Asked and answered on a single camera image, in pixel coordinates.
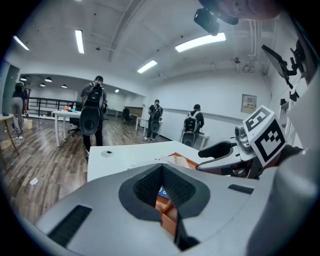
doorway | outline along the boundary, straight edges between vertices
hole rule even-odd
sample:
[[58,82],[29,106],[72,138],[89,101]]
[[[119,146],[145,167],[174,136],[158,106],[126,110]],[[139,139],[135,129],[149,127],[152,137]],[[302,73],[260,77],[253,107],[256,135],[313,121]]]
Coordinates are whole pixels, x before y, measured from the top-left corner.
[[2,112],[11,113],[11,99],[12,94],[15,91],[15,86],[17,82],[17,77],[20,69],[10,65],[8,73],[6,75],[4,90],[3,90],[3,100],[2,100]]

black mesh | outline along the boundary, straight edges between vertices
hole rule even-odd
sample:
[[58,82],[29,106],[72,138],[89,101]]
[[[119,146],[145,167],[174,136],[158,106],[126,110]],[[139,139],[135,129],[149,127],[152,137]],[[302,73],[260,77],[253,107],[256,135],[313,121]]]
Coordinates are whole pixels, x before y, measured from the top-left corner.
[[175,207],[180,207],[191,197],[193,197],[196,189],[191,183],[174,174],[167,168],[163,167],[162,170],[162,185],[164,190],[172,201],[172,204]]
[[133,187],[136,197],[152,207],[156,206],[158,192],[161,187],[161,170],[162,167],[139,179]]
[[91,208],[77,205],[48,235],[57,244],[66,247],[80,226],[85,222]]

railing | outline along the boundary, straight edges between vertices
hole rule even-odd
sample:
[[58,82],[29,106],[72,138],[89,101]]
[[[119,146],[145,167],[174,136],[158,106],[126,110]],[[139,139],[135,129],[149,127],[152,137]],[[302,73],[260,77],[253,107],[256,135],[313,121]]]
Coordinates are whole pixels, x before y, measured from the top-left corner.
[[53,111],[63,110],[65,106],[72,105],[74,100],[62,100],[54,98],[30,97],[28,100],[29,114],[52,116]]

woman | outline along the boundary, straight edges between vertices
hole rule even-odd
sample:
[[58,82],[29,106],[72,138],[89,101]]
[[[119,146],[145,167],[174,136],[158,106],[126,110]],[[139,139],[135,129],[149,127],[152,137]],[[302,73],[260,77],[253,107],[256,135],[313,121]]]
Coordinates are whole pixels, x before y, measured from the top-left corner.
[[14,132],[17,138],[23,139],[22,133],[24,132],[24,122],[22,118],[23,108],[25,106],[25,113],[27,113],[27,105],[25,103],[25,84],[23,82],[17,82],[15,84],[15,90],[12,95],[12,113],[13,113],[13,123]]

trash on floor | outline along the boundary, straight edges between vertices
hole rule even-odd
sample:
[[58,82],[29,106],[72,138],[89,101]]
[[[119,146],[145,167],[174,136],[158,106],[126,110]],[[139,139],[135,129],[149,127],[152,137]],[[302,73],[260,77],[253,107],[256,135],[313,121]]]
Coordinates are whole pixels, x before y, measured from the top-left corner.
[[30,184],[33,186],[33,185],[36,185],[38,182],[39,182],[38,179],[34,178],[33,180],[30,181]]

